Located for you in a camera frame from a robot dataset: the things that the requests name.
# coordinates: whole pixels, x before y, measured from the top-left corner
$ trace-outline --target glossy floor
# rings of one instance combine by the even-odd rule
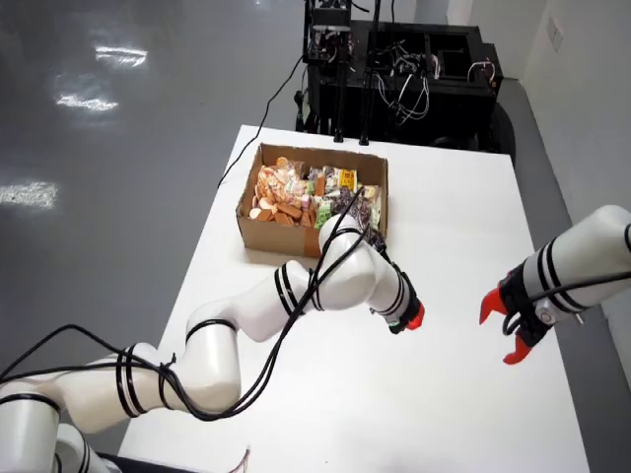
[[[396,19],[438,23],[446,6],[397,0]],[[0,1],[1,366],[69,322],[121,347],[158,343],[239,126],[258,123],[301,53],[302,15],[302,0]],[[268,126],[293,128],[301,72]],[[500,100],[541,245],[569,219],[523,89],[507,81]],[[606,445],[631,425],[599,317],[559,334],[594,471],[629,459]],[[585,365],[584,345],[600,358]],[[104,354],[68,335],[24,368]],[[123,429],[89,441],[116,452]]]

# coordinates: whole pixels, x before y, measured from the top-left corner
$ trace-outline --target white robotic arm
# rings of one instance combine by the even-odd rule
[[[511,270],[482,301],[480,323],[493,310],[506,315],[504,334],[517,333],[515,352],[504,362],[514,365],[555,323],[629,287],[631,214],[608,205]]]
[[[320,248],[337,220],[329,220],[321,229]],[[331,240],[322,271],[361,237],[355,220],[348,216],[343,217],[337,231],[342,235]],[[185,352],[170,368],[196,407],[221,413],[239,400],[237,330],[255,341],[281,331],[308,290],[311,277],[298,262],[290,261],[246,293],[203,305],[191,315]],[[405,274],[364,241],[322,281],[303,312],[341,310],[362,303],[381,314],[392,333],[417,328],[424,315]],[[165,361],[145,343],[130,347],[126,353],[156,366]],[[84,433],[99,432],[160,407],[188,411],[171,386],[161,382],[159,372],[134,368],[132,360],[121,355],[94,364],[106,362],[118,363],[115,368],[45,374],[0,384],[0,426],[12,426],[0,429],[0,457],[16,455],[16,464],[24,461],[24,448],[29,452],[34,448],[33,442],[26,445],[24,438],[33,440],[33,431],[40,432],[37,450],[52,453],[55,436],[49,433],[56,432],[58,411],[64,408]]]

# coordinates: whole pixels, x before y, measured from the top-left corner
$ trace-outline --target power cable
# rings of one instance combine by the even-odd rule
[[[589,288],[591,286],[598,286],[600,284],[613,283],[615,281],[623,281],[625,279],[631,279],[631,271],[608,274],[606,276],[594,276],[593,278],[587,278],[576,283],[558,286],[556,288],[548,289],[547,291],[535,294],[529,299],[529,301],[534,304],[541,299],[549,298],[550,296],[554,296],[555,294],[572,291],[574,289]]]
[[[169,384],[169,386],[174,391],[175,395],[186,407],[188,412],[196,419],[199,419],[205,422],[212,422],[219,419],[227,419],[227,418],[234,417],[240,414],[249,406],[251,406],[256,401],[256,399],[258,399],[258,397],[262,394],[262,392],[265,390],[267,383],[269,382],[271,378],[283,340],[285,339],[285,337],[287,336],[287,334],[293,327],[294,323],[296,323],[296,320],[298,320],[298,317],[302,313],[303,309],[309,303],[309,300],[312,297],[312,295],[317,291],[317,288],[319,287],[319,285],[322,284],[322,282],[331,274],[331,272],[334,271],[340,264],[342,264],[346,260],[346,258],[350,256],[350,254],[352,254],[352,252],[357,248],[357,246],[361,243],[361,241],[364,239],[364,236],[368,232],[368,229],[370,228],[370,226],[366,226],[364,228],[364,231],[359,235],[359,237],[354,241],[354,243],[341,256],[339,256],[335,261],[333,261],[333,263],[326,269],[326,271],[324,271],[324,273],[321,276],[319,276],[319,270],[322,266],[324,257],[326,256],[326,253],[328,252],[331,242],[336,237],[347,233],[348,229],[343,229],[339,231],[338,230],[339,225],[341,224],[344,217],[348,214],[348,212],[350,211],[350,209],[356,202],[357,198],[363,193],[363,190],[364,190],[363,187],[358,189],[358,191],[353,196],[352,200],[346,206],[344,211],[340,214],[338,221],[335,223],[333,230],[331,231],[331,235],[329,236],[329,238],[324,243],[324,246],[322,247],[321,257],[319,261],[317,262],[315,271],[308,284],[307,290],[305,291],[301,299],[298,301],[298,304],[296,305],[296,307],[294,307],[294,310],[292,310],[291,314],[289,315],[287,322],[283,330],[281,331],[278,340],[274,344],[274,347],[270,351],[269,356],[267,357],[265,365],[263,366],[263,369],[261,370],[261,373],[259,374],[258,378],[254,382],[252,387],[247,391],[247,393],[225,411],[215,414],[215,413],[205,412],[204,410],[199,409],[195,405],[194,401],[185,392],[183,386],[181,385],[179,381],[179,378],[177,377],[177,374],[175,374],[175,372],[173,372],[168,366],[165,366],[165,365],[156,366],[152,363],[147,362],[141,357],[138,357],[137,355],[129,354],[125,350],[120,350],[116,347],[113,347],[108,342],[106,342],[102,338],[92,333],[90,330],[84,327],[81,327],[80,325],[75,325],[75,324],[68,324],[68,325],[59,327],[56,330],[49,333],[48,335],[46,335],[45,337],[43,337],[40,341],[35,343],[22,356],[20,356],[16,361],[14,361],[11,365],[9,365],[9,367],[7,367],[2,373],[0,373],[0,384],[17,380],[17,379],[24,379],[26,377],[41,375],[41,374],[51,374],[51,373],[61,373],[61,372],[86,372],[86,371],[102,370],[106,368],[108,369],[125,368],[127,370],[131,368],[136,368],[136,369],[149,370],[149,371],[153,371],[157,373],[159,376],[159,379],[163,379],[165,382]],[[32,353],[34,353],[36,350],[41,348],[44,344],[46,344],[48,341],[50,341],[57,335],[66,331],[77,331],[87,336],[88,338],[92,339],[99,345],[111,351],[113,354],[116,354],[119,357],[121,357],[122,362],[105,362],[105,363],[85,365],[85,366],[57,367],[54,369],[37,370],[37,371],[24,372],[21,374],[8,376],[8,374],[17,365],[19,365],[23,360],[29,357]]]
[[[358,10],[361,10],[364,13],[371,13],[371,11],[368,8],[364,8],[364,7],[360,7],[359,5],[357,5],[355,2],[351,2],[351,4]]]
[[[292,79],[292,77],[294,77],[294,73],[296,72],[296,69],[298,69],[298,65],[301,63],[302,60],[303,60],[303,55],[301,54],[301,56],[298,59],[298,61],[296,61],[296,64],[294,65],[294,68],[292,69],[292,72],[289,75],[289,77],[285,80],[285,82],[283,82],[283,84],[276,91],[276,93],[272,96],[272,98],[269,101],[267,101],[267,106],[265,107],[265,114],[263,115],[263,119],[260,121],[260,125],[258,125],[258,130],[256,130],[256,135],[254,135],[254,137],[245,144],[245,146],[243,147],[243,149],[241,150],[241,152],[239,153],[237,158],[228,166],[228,168],[226,169],[226,172],[224,172],[224,175],[222,175],[221,179],[219,179],[219,183],[217,184],[217,188],[219,188],[219,186],[222,184],[222,182],[224,181],[224,179],[228,175],[228,172],[230,172],[230,169],[232,169],[233,166],[236,163],[239,162],[241,157],[244,155],[244,152],[247,149],[247,147],[249,145],[251,145],[254,141],[256,141],[256,139],[258,138],[258,135],[260,134],[260,130],[263,128],[263,125],[265,124],[265,119],[267,118],[267,113],[269,113],[269,106],[271,105],[272,101],[274,99],[276,99],[278,97],[278,95],[282,92],[282,90],[285,88],[287,83]]]

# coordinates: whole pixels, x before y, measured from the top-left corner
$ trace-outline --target food package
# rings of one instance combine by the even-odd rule
[[[278,204],[277,207],[280,212],[282,212],[283,214],[289,215],[294,220],[299,220],[303,215],[302,210],[297,209],[293,205],[289,205],[284,202]]]
[[[371,206],[371,228],[378,232],[379,222],[382,219],[382,195],[378,193],[375,202],[370,204]]]
[[[294,221],[287,214],[283,214],[282,212],[278,212],[274,215],[274,222],[279,223],[280,225],[285,225],[291,227],[294,225]]]
[[[272,220],[272,218],[273,218],[273,214],[272,214],[272,211],[269,209],[261,210],[256,216],[256,219],[260,222],[268,222]]]
[[[317,217],[315,220],[315,227],[321,229],[322,225],[331,218],[331,201],[322,199],[317,206]]]
[[[347,188],[351,192],[357,192],[357,172],[352,169],[339,169],[332,166],[322,168],[325,178],[324,193],[328,194],[342,187]]]
[[[312,226],[312,219],[309,215],[309,212],[303,212],[303,216],[300,218],[301,227],[310,228]]]
[[[371,205],[374,204],[380,196],[381,190],[378,185],[364,185],[363,197],[368,200]]]
[[[303,212],[306,212],[309,210],[311,203],[312,203],[311,195],[304,194],[300,199],[300,208],[302,209]]]
[[[309,183],[302,180],[304,163],[278,158],[276,166],[262,166],[254,192],[270,204],[286,203],[301,208],[301,198],[309,192]]]
[[[311,195],[315,195],[317,197],[324,196],[324,188],[325,188],[325,179],[324,172],[322,169],[311,168],[309,169],[309,176],[307,177],[309,181],[309,191]]]
[[[312,199],[312,201],[309,204],[309,221],[312,224],[312,227],[316,226],[316,222],[317,222],[317,206],[316,206],[316,202]]]

